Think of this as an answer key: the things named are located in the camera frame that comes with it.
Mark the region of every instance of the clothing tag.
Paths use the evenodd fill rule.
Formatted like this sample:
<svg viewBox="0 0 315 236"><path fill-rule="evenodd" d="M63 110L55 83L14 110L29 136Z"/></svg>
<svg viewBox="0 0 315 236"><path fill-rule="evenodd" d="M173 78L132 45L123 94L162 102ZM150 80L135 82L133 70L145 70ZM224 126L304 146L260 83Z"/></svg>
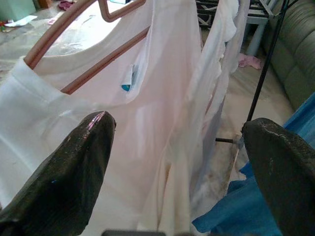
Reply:
<svg viewBox="0 0 315 236"><path fill-rule="evenodd" d="M122 83L122 89L129 92L132 87L136 83L136 76L137 76L138 66L137 65L130 65L130 69L126 74L126 78Z"/></svg>

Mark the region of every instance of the floor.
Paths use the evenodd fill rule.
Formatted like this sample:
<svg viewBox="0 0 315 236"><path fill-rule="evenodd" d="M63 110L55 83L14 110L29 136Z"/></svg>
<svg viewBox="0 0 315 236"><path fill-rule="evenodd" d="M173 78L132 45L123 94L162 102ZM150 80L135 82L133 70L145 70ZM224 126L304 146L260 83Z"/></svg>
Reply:
<svg viewBox="0 0 315 236"><path fill-rule="evenodd" d="M47 22L59 13L57 6L41 10L35 15L37 19L24 27L9 33L0 32L0 84L5 80L5 75L14 66L17 59L25 55L34 43L50 27ZM57 40L47 55L64 55L86 49L107 35L115 23L106 23L100 18L98 6L93 4L82 14L66 32ZM265 55L260 50L258 57L264 60ZM242 126L247 118L253 94L261 71L252 67L238 68L230 77L228 91L225 97L223 114L217 137L239 139ZM272 68L269 68L263 85L254 118L265 117L279 124L283 124L292 115L293 109L278 82ZM247 161L244 148L238 149L237 145L216 143L215 155L212 159L212 173L204 181L206 195L214 199L209 202L213 206L224 194L231 179L240 179L237 172ZM220 186L213 186L211 179L220 179Z"/></svg>

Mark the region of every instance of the metal pole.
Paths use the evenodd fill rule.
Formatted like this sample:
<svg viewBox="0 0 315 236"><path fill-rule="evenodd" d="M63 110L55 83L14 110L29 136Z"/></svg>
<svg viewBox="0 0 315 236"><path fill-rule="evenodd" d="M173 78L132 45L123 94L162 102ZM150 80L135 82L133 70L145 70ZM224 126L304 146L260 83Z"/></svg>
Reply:
<svg viewBox="0 0 315 236"><path fill-rule="evenodd" d="M276 42L277 42L277 39L278 39L278 36L280 33L280 29L281 29L282 23L284 21L284 16L285 16L286 10L288 9L288 4L289 4L289 0L283 0L281 12L280 12L280 18L277 21L276 29L275 29L274 35L272 37L270 48L269 48L268 53L267 53L267 58L266 58L264 67L263 67L261 74L260 74L260 78L258 81L258 85L256 88L254 98L252 100L252 105L251 105L251 109L250 109L250 112L249 112L248 117L247 117L247 121L252 120L252 116L254 114L254 111L255 111L255 108L257 105L257 101L259 98L259 94L260 94L262 85L263 85L265 78L266 78L267 70L268 70L268 67L269 67L269 64L271 61L272 54L273 54L274 49L275 49L275 45L276 45Z"/></svg>

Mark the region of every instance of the white fabric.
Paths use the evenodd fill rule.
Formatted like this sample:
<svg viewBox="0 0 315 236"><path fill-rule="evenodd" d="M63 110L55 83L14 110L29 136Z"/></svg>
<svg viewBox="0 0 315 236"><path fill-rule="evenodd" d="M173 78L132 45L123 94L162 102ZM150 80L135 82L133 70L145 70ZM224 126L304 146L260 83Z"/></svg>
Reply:
<svg viewBox="0 0 315 236"><path fill-rule="evenodd" d="M108 228L189 231L189 192L204 162L202 128L220 113L227 74L220 88L219 60L235 33L237 7L236 0L220 0L202 54L194 0L147 0L85 51L43 58L34 71L19 60L0 87L2 206L83 117L107 110L117 122L113 149L82 235ZM73 95L59 91L148 25L144 40ZM133 65L126 92L121 84Z"/></svg>

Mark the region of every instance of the clothes drying rack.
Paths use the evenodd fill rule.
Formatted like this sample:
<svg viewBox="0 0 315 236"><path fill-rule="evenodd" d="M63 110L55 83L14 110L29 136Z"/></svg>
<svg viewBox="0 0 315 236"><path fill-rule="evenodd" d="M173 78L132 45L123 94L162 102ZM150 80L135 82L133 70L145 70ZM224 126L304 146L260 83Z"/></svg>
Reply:
<svg viewBox="0 0 315 236"><path fill-rule="evenodd" d="M276 29L274 31L272 41L271 41L270 47L269 47L268 52L267 52L266 61L264 63L263 69L261 71L260 78L259 78L259 81L258 81L258 84L256 87L256 91L255 91L255 94L254 94L254 97L252 100L252 105L251 105L251 108L250 108L250 111L249 111L249 114L248 114L246 121L252 120L252 116L254 114L254 111L255 111L255 108L256 108L256 105L258 102L258 98L259 98L263 83L264 83L265 78L266 78L267 70L268 70L268 67L269 67L270 62L271 62L271 58L272 58L272 55L273 55L273 52L274 52L274 49L276 46L277 39L279 37L279 33L280 33L281 26L282 26L283 21L284 21L284 16L286 14L286 11L293 4L295 4L297 1L298 0L294 0L292 3L289 3L289 0L283 0L280 12L277 15L274 15L274 17L278 17ZM229 138L216 138L216 142L231 143L231 144L238 143L237 140L233 140L233 139L229 139Z"/></svg>

